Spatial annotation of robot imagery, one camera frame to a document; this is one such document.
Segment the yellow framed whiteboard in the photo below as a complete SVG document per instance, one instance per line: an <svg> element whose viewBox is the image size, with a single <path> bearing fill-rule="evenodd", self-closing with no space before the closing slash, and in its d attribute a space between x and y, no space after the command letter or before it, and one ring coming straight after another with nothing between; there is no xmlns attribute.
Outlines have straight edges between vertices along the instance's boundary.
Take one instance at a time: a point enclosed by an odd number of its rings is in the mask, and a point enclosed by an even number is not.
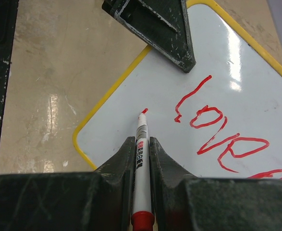
<svg viewBox="0 0 282 231"><path fill-rule="evenodd" d="M187 3L196 65L181 72L146 47L73 134L97 168L149 134L198 177L282 179L282 66L212 0Z"/></svg>

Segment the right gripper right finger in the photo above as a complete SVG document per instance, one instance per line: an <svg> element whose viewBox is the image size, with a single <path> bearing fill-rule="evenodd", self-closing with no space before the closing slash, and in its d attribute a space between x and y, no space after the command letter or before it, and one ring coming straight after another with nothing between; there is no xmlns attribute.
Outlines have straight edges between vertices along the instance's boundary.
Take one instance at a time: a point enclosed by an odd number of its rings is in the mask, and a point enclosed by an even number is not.
<svg viewBox="0 0 282 231"><path fill-rule="evenodd" d="M198 178L149 145L160 231L282 231L282 180Z"/></svg>

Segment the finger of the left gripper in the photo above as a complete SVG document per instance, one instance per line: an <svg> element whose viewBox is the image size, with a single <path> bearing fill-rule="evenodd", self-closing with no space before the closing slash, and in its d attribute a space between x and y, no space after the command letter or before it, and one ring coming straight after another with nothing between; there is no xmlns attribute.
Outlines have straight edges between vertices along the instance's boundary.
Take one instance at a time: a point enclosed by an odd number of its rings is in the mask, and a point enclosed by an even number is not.
<svg viewBox="0 0 282 231"><path fill-rule="evenodd" d="M184 0L105 0L102 9L184 73L196 65Z"/></svg>

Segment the red whiteboard marker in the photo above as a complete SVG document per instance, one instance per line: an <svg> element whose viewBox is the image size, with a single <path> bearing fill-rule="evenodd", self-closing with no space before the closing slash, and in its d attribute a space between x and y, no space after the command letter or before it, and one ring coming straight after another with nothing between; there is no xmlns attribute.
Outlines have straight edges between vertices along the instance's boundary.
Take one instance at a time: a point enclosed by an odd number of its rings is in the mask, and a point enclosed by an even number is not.
<svg viewBox="0 0 282 231"><path fill-rule="evenodd" d="M146 112L138 116L135 143L135 180L131 213L134 231L151 231L155 221L151 204L149 133Z"/></svg>

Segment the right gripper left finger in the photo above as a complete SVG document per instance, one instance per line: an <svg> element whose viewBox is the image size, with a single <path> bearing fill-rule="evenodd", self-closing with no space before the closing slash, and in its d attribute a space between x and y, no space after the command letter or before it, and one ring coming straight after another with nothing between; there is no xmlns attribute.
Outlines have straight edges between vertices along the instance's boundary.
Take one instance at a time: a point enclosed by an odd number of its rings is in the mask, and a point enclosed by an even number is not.
<svg viewBox="0 0 282 231"><path fill-rule="evenodd" d="M0 231L126 231L135 138L92 172L0 175Z"/></svg>

